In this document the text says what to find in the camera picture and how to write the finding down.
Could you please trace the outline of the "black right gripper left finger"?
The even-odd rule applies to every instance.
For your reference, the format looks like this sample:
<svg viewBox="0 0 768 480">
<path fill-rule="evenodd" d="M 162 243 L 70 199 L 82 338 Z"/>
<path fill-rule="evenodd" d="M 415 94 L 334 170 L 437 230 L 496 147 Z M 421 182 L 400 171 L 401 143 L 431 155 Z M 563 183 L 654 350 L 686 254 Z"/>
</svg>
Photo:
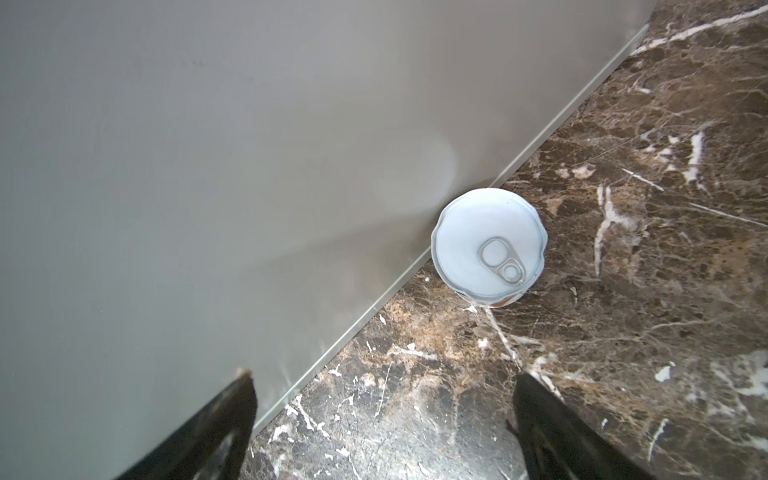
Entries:
<svg viewBox="0 0 768 480">
<path fill-rule="evenodd" d="M 121 479 L 237 479 L 258 400 L 252 372 L 235 379 Z"/>
</svg>

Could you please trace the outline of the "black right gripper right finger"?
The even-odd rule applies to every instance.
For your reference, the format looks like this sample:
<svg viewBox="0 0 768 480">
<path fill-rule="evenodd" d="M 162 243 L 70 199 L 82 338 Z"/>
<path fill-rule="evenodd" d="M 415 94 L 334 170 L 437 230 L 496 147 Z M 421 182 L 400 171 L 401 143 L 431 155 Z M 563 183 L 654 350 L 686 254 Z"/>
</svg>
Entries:
<svg viewBox="0 0 768 480">
<path fill-rule="evenodd" d="M 651 479 L 539 380 L 516 377 L 512 427 L 531 479 Z"/>
</svg>

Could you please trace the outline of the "orange white label can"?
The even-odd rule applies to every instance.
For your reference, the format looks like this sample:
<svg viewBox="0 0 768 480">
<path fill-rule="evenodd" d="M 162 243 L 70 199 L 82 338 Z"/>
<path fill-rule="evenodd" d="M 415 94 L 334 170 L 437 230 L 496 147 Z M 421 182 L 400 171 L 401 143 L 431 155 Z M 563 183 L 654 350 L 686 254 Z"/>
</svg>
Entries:
<svg viewBox="0 0 768 480">
<path fill-rule="evenodd" d="M 545 267 L 548 234 L 537 210 L 500 188 L 471 190 L 440 213 L 431 257 L 443 282 L 475 305 L 520 299 Z"/>
</svg>

